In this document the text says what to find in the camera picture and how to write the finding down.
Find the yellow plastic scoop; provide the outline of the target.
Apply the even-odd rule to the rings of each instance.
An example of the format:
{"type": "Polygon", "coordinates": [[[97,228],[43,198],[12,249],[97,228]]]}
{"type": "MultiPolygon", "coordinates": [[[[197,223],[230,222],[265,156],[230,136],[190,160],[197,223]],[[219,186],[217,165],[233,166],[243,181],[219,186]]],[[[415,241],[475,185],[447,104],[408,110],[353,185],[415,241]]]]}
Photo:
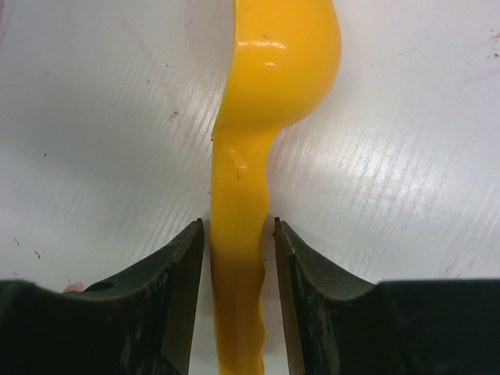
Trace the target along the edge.
{"type": "Polygon", "coordinates": [[[275,137],[326,98],[341,61],[331,1],[236,1],[227,84],[212,129],[209,247],[221,374],[265,371],[261,292],[266,168],[275,137]]]}

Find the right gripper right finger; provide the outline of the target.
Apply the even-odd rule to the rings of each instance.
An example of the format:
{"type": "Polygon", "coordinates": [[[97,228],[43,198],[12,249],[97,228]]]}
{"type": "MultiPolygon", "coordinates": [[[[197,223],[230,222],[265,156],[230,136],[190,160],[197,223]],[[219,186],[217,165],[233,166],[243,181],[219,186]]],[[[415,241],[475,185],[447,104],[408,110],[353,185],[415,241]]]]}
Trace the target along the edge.
{"type": "Polygon", "coordinates": [[[290,374],[339,374],[335,316],[374,285],[311,248],[284,220],[274,220],[274,248],[290,374]]]}

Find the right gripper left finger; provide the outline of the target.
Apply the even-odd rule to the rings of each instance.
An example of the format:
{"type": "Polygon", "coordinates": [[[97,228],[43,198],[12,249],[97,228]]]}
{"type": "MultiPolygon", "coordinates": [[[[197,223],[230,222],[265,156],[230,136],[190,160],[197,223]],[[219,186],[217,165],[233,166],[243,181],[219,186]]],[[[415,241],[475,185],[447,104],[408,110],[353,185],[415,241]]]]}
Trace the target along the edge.
{"type": "Polygon", "coordinates": [[[204,251],[202,220],[134,265],[87,287],[103,322],[94,374],[187,374],[204,251]]]}

